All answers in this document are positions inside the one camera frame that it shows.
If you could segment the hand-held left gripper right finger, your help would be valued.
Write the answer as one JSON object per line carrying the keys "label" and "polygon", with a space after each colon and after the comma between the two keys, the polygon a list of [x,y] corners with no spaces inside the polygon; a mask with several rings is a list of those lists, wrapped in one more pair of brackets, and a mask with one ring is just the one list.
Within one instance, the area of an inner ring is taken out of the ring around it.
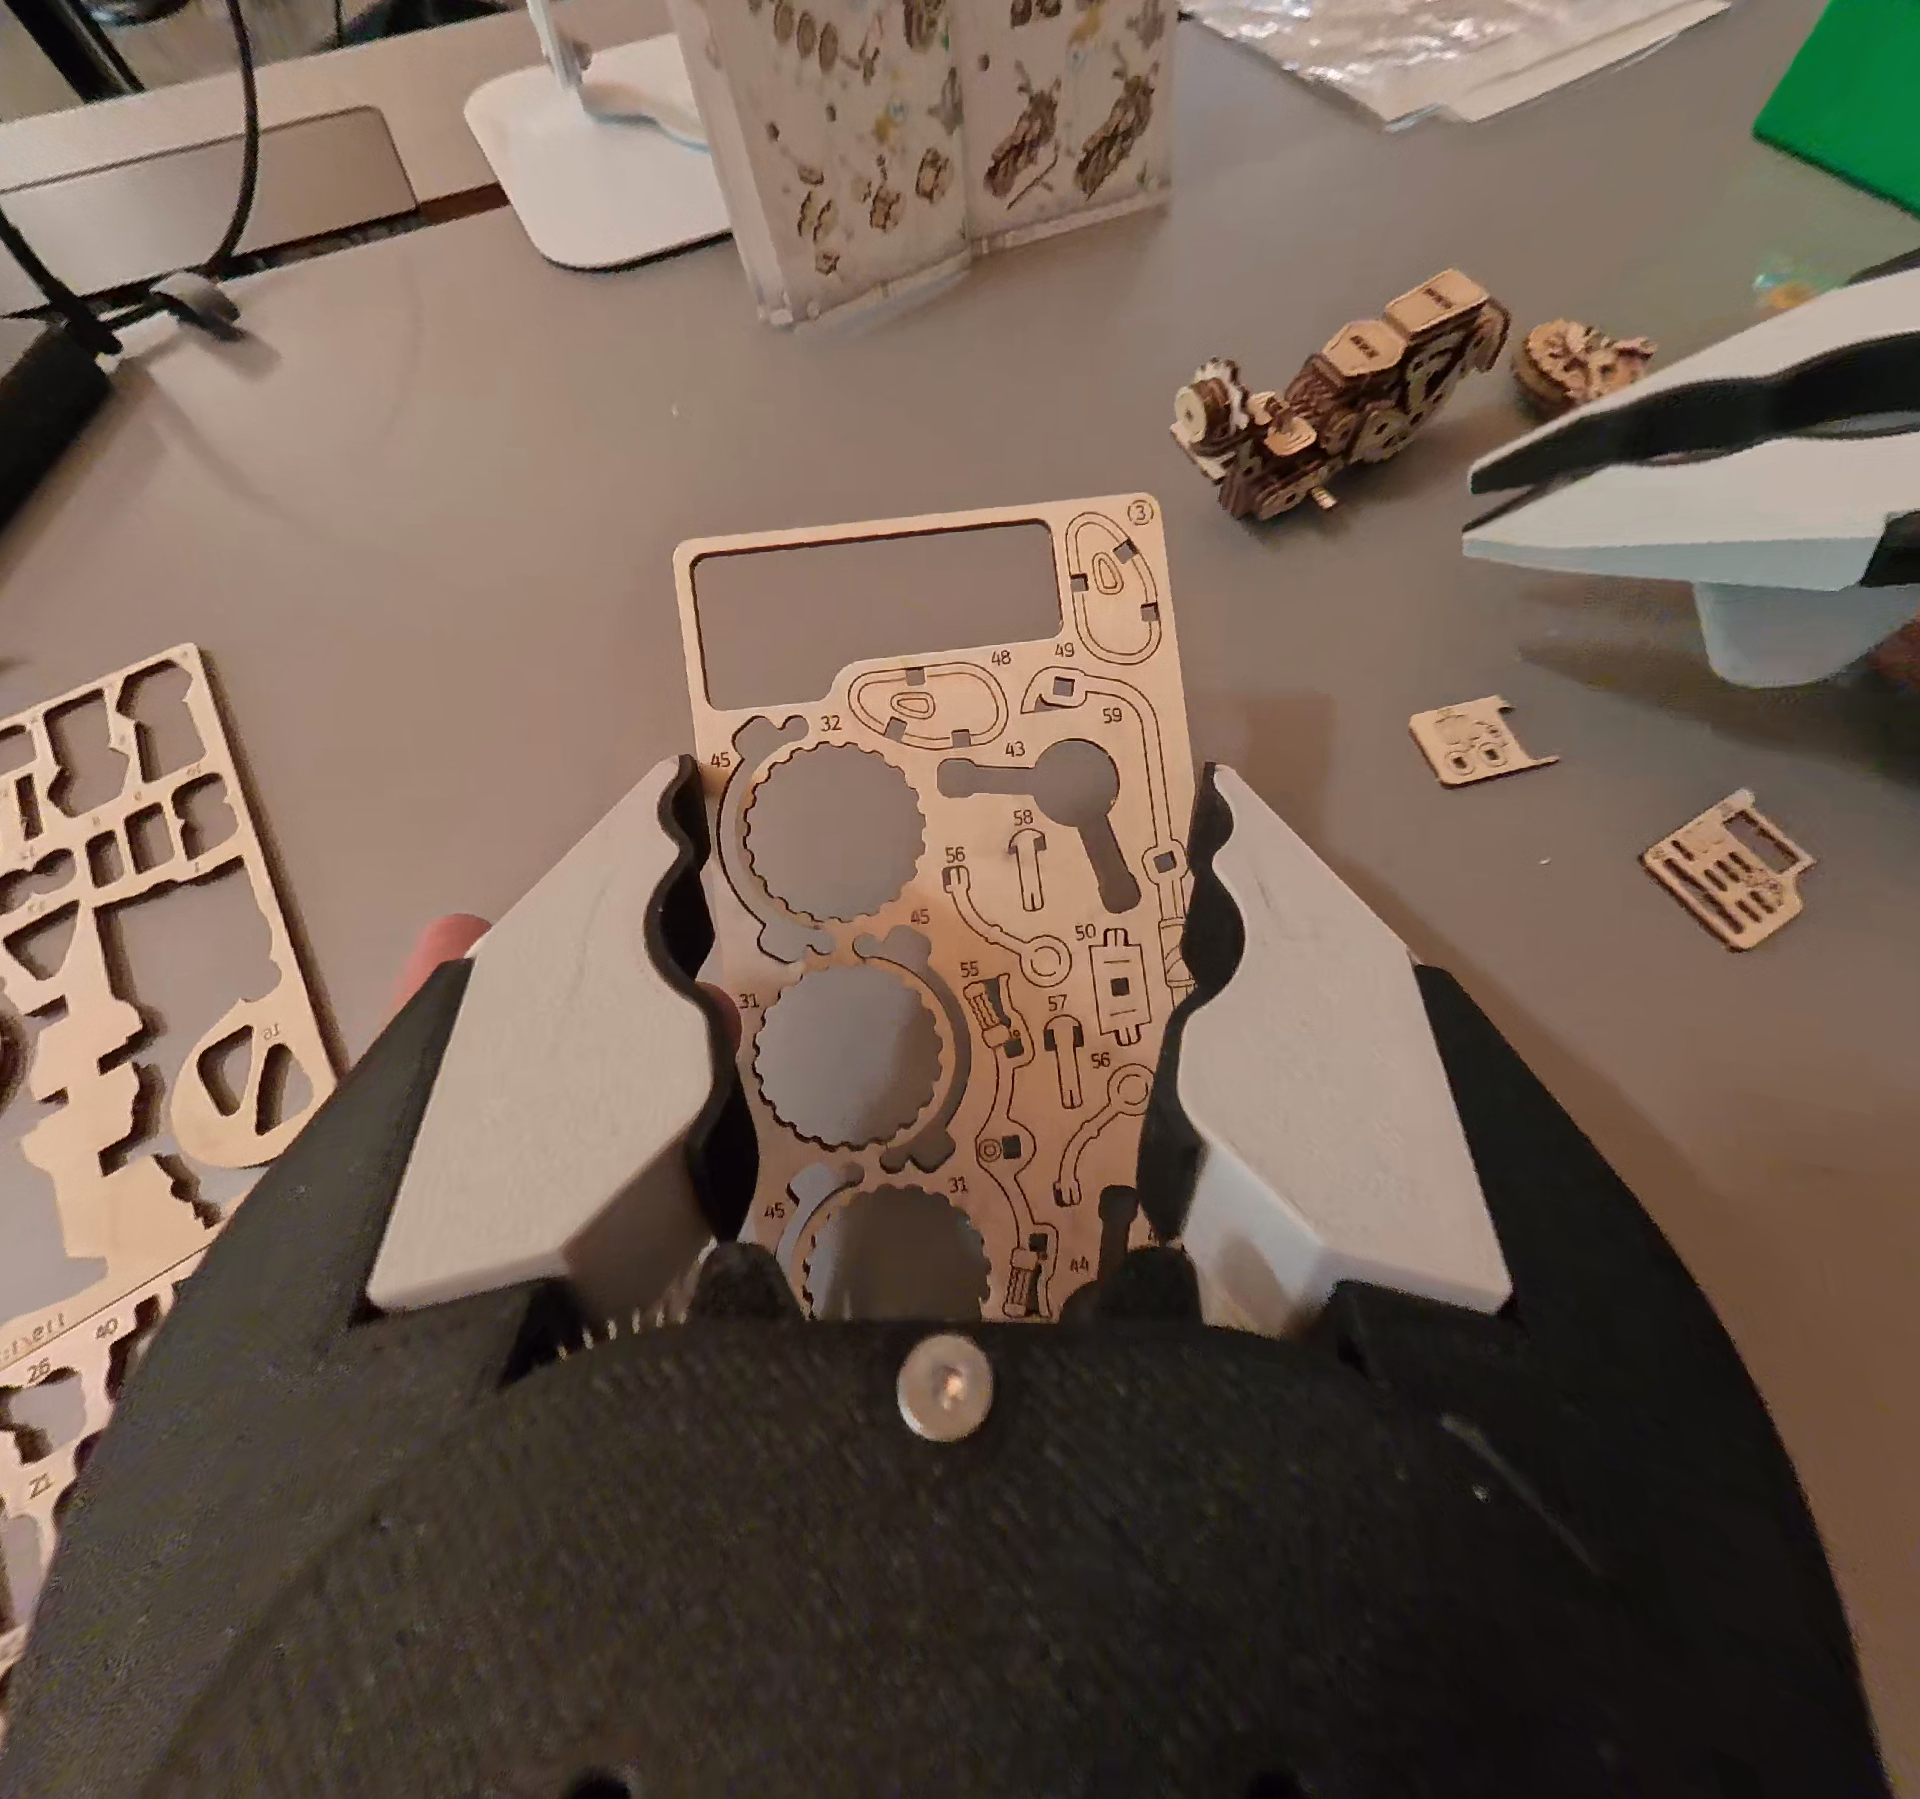
{"label": "hand-held left gripper right finger", "polygon": [[1137,1189],[1201,1316],[1302,1331],[1339,1284],[1477,1314],[1500,1237],[1404,941],[1233,766],[1203,770]]}

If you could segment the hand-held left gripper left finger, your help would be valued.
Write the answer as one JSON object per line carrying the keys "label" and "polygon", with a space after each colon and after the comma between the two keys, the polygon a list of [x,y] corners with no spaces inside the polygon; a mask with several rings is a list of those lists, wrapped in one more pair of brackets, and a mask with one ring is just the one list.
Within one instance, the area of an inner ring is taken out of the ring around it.
{"label": "hand-held left gripper left finger", "polygon": [[373,1306],[561,1281],[581,1311],[647,1311],[740,1233],[755,1119],[697,980],[707,855],[698,765],[666,758],[470,950]]}

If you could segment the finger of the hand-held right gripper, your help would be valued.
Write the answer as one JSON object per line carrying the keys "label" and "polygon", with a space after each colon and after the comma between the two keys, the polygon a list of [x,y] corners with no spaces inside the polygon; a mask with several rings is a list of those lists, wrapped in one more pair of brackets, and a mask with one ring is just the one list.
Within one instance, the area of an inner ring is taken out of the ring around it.
{"label": "finger of the hand-held right gripper", "polygon": [[1875,267],[1484,454],[1470,488],[1536,490],[1767,443],[1905,437],[1918,421],[1918,271]]}
{"label": "finger of the hand-held right gripper", "polygon": [[1711,667],[1742,687],[1839,672],[1916,621],[1918,435],[1762,443],[1614,465],[1472,525],[1473,560],[1694,589]]}

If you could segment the wooden puzzle parts sheet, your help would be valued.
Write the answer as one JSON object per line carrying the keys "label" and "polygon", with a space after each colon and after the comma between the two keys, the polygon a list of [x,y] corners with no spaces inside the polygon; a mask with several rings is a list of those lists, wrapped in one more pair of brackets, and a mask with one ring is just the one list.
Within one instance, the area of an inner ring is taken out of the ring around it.
{"label": "wooden puzzle parts sheet", "polygon": [[1141,490],[688,537],[704,975],[813,1316],[1054,1321],[1125,1249],[1194,773]]}

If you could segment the grey desk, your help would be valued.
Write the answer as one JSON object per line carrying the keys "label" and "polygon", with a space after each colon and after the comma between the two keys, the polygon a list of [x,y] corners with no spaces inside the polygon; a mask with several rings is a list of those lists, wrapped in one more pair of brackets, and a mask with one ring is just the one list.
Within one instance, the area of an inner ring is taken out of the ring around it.
{"label": "grey desk", "polygon": [[[348,1055],[405,946],[494,913],[689,741],[669,576],[695,536],[1145,490],[1194,754],[1233,765],[1452,969],[1665,1227],[1791,1452],[1916,1794],[1916,699],[1743,692],[1685,591],[1472,562],[1470,381],[1317,522],[1244,530],[1170,443],[1212,355],[1283,378],[1439,267],[1516,327],[1673,361],[1774,274],[1916,221],[1752,139],[1828,0],[1732,0],[1476,124],[1388,132],[1184,22],[1171,199],[893,312],[756,320],[730,244],[546,264],[505,209],[239,289],[4,537],[4,701],[203,647]],[[1533,773],[1444,786],[1406,721],[1500,696]],[[1722,946],[1639,864],[1720,798],[1817,866]]]}

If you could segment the small wooden wheel assembly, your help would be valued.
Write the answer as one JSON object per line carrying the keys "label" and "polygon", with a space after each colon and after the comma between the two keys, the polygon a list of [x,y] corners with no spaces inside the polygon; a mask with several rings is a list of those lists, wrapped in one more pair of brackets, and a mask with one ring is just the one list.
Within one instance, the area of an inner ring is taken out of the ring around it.
{"label": "small wooden wheel assembly", "polygon": [[1649,338],[1614,338],[1601,326],[1559,318],[1524,335],[1510,372],[1524,402],[1552,419],[1635,384],[1657,348]]}

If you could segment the small wooden piece round holes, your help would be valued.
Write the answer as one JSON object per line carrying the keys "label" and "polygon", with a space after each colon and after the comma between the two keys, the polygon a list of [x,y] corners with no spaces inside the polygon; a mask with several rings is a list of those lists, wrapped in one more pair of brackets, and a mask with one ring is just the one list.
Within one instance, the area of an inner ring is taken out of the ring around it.
{"label": "small wooden piece round holes", "polygon": [[1559,762],[1555,754],[1529,754],[1506,714],[1506,698],[1473,698],[1416,712],[1406,721],[1406,731],[1428,770],[1444,786],[1516,777]]}

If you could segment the green plastic bin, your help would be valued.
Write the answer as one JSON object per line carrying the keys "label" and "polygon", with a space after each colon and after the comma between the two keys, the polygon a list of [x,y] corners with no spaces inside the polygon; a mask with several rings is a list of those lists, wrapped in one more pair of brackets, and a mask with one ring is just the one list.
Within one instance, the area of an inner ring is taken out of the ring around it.
{"label": "green plastic bin", "polygon": [[1831,0],[1752,132],[1918,212],[1918,0]]}

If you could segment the small slotted wooden piece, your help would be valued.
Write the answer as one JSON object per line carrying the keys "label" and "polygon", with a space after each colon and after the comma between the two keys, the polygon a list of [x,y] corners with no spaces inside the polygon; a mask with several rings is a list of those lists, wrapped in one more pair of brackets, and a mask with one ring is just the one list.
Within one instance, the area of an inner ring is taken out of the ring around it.
{"label": "small slotted wooden piece", "polygon": [[1804,912],[1817,855],[1742,786],[1646,847],[1639,864],[1722,946],[1745,952]]}

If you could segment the wooden model motorcycle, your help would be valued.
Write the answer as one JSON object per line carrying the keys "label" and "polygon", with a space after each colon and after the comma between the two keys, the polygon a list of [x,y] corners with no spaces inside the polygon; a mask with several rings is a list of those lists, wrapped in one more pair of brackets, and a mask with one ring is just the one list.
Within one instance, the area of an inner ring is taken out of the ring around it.
{"label": "wooden model motorcycle", "polygon": [[1234,359],[1201,363],[1173,394],[1170,433],[1239,520],[1332,508],[1340,473],[1395,458],[1463,378],[1492,372],[1510,323],[1498,296],[1447,267],[1347,322],[1279,390],[1248,389]]}

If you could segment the wooden sheet large cutouts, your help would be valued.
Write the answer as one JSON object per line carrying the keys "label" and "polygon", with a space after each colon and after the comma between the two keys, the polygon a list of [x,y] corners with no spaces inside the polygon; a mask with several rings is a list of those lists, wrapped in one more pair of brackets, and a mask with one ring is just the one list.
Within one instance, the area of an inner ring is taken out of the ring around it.
{"label": "wooden sheet large cutouts", "polygon": [[[239,896],[261,971],[210,978],[212,1020],[169,1073],[139,991],[135,917],[208,923]],[[174,644],[4,716],[4,1007],[25,1031],[38,1119],[21,1157],[52,1189],[62,1249],[110,1278],[195,1257],[222,1208],[206,1173],[255,1175],[334,1090],[334,1059],[281,875],[254,816],[208,663]]]}

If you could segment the wooden sheet small cutouts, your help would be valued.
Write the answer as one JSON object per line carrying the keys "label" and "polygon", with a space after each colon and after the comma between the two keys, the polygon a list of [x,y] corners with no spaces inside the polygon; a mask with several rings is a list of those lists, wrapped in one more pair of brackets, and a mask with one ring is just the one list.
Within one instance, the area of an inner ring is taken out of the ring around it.
{"label": "wooden sheet small cutouts", "polygon": [[3,1371],[3,1679],[13,1677],[60,1539],[60,1517],[116,1400],[203,1253],[65,1331],[36,1322]]}

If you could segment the printed instruction booklet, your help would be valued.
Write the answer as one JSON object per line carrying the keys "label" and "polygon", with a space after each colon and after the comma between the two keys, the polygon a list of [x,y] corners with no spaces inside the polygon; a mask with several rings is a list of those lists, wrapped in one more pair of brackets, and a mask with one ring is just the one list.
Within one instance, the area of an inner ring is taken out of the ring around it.
{"label": "printed instruction booklet", "polygon": [[666,0],[765,322],[1161,205],[1178,0]]}

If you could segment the white lamp base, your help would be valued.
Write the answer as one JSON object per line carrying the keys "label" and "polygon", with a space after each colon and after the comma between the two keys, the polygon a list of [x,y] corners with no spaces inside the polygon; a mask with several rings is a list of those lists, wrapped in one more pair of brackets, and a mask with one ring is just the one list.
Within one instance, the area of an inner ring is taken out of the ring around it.
{"label": "white lamp base", "polygon": [[654,34],[593,51],[553,0],[524,0],[541,66],[477,84],[467,130],[521,230],[576,271],[636,267],[730,235],[681,46]]}

